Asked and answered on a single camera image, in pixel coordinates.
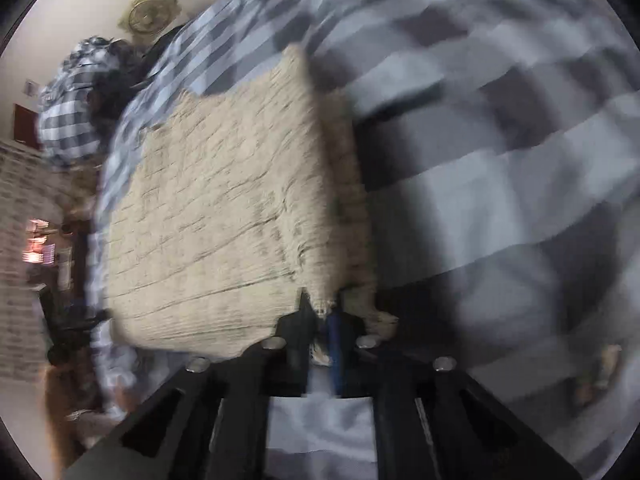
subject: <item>beige towel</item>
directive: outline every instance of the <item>beige towel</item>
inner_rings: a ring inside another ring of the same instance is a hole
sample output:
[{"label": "beige towel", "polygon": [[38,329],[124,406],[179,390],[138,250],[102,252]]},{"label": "beige towel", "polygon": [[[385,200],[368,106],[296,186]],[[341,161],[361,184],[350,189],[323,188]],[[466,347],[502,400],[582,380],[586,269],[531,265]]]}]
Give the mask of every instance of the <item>beige towel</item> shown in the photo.
[{"label": "beige towel", "polygon": [[350,283],[378,329],[353,134],[337,96],[321,109],[326,134],[318,113],[289,47],[225,94],[184,93],[146,133],[108,242],[108,306],[128,341],[236,355],[295,310],[300,287],[323,316]]}]

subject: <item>brick wall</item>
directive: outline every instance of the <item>brick wall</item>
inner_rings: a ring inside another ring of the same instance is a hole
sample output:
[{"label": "brick wall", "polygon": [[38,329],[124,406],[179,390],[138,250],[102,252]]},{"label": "brick wall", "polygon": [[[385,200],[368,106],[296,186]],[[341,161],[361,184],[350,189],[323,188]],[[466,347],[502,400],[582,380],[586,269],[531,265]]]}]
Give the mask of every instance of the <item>brick wall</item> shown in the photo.
[{"label": "brick wall", "polygon": [[0,141],[0,379],[33,381],[44,362],[35,294],[26,286],[22,262],[25,227],[30,218],[60,222],[55,198],[67,189],[65,174]]}]

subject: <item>fan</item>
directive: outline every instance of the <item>fan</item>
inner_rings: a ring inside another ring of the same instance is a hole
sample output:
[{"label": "fan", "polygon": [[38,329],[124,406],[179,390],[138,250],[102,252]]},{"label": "fan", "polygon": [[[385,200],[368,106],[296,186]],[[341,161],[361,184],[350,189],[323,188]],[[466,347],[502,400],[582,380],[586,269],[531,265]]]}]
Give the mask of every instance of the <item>fan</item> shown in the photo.
[{"label": "fan", "polygon": [[134,38],[151,40],[179,13],[178,0],[134,0],[118,26]]}]

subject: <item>silver screw head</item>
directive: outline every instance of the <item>silver screw head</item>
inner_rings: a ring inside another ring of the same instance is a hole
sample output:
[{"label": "silver screw head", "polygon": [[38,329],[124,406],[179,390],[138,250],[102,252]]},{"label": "silver screw head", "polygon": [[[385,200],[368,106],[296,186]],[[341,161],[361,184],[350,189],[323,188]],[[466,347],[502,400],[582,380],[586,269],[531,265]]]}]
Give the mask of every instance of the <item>silver screw head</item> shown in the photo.
[{"label": "silver screw head", "polygon": [[453,357],[443,356],[434,359],[433,368],[437,372],[450,372],[458,363]]},{"label": "silver screw head", "polygon": [[286,339],[276,335],[262,340],[262,348],[264,348],[265,350],[280,350],[281,348],[284,348],[286,344]]},{"label": "silver screw head", "polygon": [[194,357],[187,363],[187,371],[199,374],[209,368],[211,362],[206,357]]},{"label": "silver screw head", "polygon": [[361,335],[356,339],[356,346],[362,350],[375,348],[380,344],[380,338],[377,335],[367,334]]}]

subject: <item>bed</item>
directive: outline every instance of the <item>bed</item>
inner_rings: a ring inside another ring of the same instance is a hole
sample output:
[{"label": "bed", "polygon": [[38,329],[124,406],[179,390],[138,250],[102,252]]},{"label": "bed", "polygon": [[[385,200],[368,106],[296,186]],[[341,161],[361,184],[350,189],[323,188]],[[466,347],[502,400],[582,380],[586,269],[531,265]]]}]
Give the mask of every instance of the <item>bed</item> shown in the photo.
[{"label": "bed", "polygon": [[[394,343],[455,356],[600,478],[640,421],[640,54],[590,0],[218,0],[177,34],[117,125],[90,304],[104,307],[104,230],[145,136],[182,89],[226,91],[289,43],[319,91],[350,99]],[[616,373],[578,409],[576,384],[609,346],[622,349]],[[94,348],[107,391],[123,381],[146,395],[184,359],[118,345],[107,325]],[[312,382],[324,408],[274,401],[272,473],[374,478],[370,406],[329,399],[323,374]]]}]

